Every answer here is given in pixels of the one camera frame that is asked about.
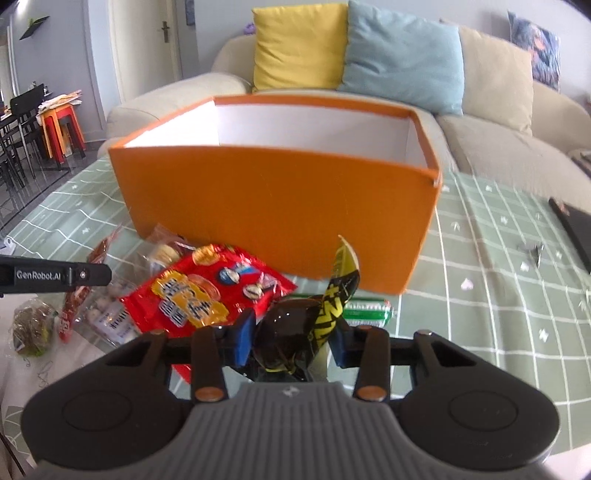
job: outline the yellow pillow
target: yellow pillow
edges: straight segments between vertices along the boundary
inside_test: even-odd
[[[254,86],[335,89],[343,80],[347,4],[254,8]]]

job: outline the floor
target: floor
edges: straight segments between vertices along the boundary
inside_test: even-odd
[[[7,188],[0,184],[0,237],[8,234],[21,220],[32,212],[53,191],[61,187],[81,170],[92,164],[97,157],[96,150],[87,150],[86,158],[78,153],[66,157],[67,166],[56,168],[53,160],[42,160],[41,164],[33,159],[35,178],[31,175],[26,161],[22,162],[27,178],[25,187]]]

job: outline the red snack bag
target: red snack bag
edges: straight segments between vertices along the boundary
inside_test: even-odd
[[[206,325],[231,325],[247,308],[262,317],[273,299],[295,289],[244,250],[212,244],[186,255],[121,301],[142,332],[164,329],[176,338]],[[190,381],[190,367],[177,367]]]
[[[117,227],[108,237],[103,238],[96,248],[86,257],[87,263],[103,263],[107,258],[109,247],[118,235],[121,227]],[[90,287],[79,287],[75,291],[66,293],[66,302],[60,313],[59,335],[62,342],[67,343],[72,337],[72,323],[80,305],[90,293]]]

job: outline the black laptop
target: black laptop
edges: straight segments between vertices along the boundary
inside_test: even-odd
[[[568,233],[585,269],[591,273],[591,215],[559,200],[550,199],[548,202]]]

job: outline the light blue pillow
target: light blue pillow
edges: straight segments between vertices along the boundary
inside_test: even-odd
[[[464,62],[457,27],[350,1],[338,89],[462,115]]]

